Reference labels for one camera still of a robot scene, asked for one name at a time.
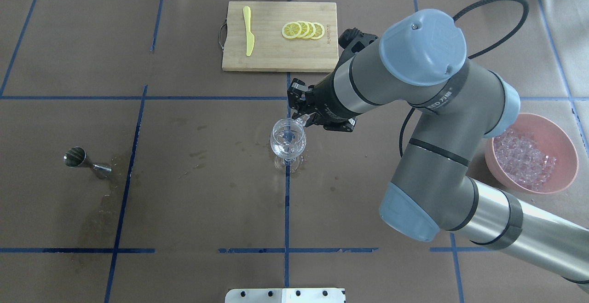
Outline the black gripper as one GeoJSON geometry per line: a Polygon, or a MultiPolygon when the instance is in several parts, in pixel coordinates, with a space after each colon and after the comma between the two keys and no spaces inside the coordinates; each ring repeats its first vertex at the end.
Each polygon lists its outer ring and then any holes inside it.
{"type": "Polygon", "coordinates": [[[307,128],[321,125],[328,131],[351,133],[355,129],[358,113],[348,110],[337,98],[333,86],[333,73],[320,82],[309,87],[297,78],[293,78],[287,89],[290,109],[304,108],[306,113],[294,113],[295,123],[307,128]]]}

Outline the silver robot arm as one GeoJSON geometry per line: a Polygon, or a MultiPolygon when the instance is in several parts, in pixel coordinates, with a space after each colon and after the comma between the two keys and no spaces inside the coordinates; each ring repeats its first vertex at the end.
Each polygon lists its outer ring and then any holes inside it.
{"type": "Polygon", "coordinates": [[[349,132],[361,114],[393,101],[421,112],[379,214],[400,233],[430,242],[440,230],[553,272],[588,290],[588,230],[467,176],[482,139],[520,112],[517,91],[467,58],[452,17],[423,9],[381,37],[359,34],[316,85],[293,79],[293,119],[349,132]]]}

